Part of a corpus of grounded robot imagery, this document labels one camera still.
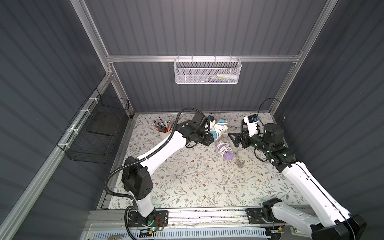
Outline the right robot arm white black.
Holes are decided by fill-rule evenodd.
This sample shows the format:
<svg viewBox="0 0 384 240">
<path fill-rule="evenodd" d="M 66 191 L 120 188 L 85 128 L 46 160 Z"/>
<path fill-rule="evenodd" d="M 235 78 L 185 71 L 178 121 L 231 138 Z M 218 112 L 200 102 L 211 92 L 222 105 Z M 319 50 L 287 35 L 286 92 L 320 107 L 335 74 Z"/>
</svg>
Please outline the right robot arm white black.
<svg viewBox="0 0 384 240">
<path fill-rule="evenodd" d="M 310 204 L 315 216 L 285 204 L 279 198 L 263 202 L 261 216 L 265 223 L 285 222 L 312 240 L 359 240 L 367 227 L 360 215 L 352 215 L 315 179 L 296 154 L 284 145 L 284 130 L 277 124 L 265 124 L 263 134 L 253 134 L 251 127 L 242 133 L 230 133 L 235 147 L 252 147 L 262 152 L 267 162 L 293 183 Z"/>
</svg>

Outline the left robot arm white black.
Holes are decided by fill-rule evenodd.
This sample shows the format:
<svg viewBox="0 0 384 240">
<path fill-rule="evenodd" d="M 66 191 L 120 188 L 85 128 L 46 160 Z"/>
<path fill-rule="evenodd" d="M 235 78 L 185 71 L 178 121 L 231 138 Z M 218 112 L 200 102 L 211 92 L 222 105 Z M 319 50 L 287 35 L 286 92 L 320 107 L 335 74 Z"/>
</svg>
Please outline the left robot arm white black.
<svg viewBox="0 0 384 240">
<path fill-rule="evenodd" d="M 132 194 L 135 209 L 143 219 L 149 219 L 155 214 L 151 191 L 154 186 L 152 175 L 157 168 L 191 143 L 209 146 L 214 142 L 213 134 L 210 133 L 211 118 L 195 110 L 191 120 L 179 123 L 183 111 L 185 109 L 178 113 L 166 139 L 138 158 L 128 157 L 125 161 L 122 183 L 124 189 Z"/>
</svg>

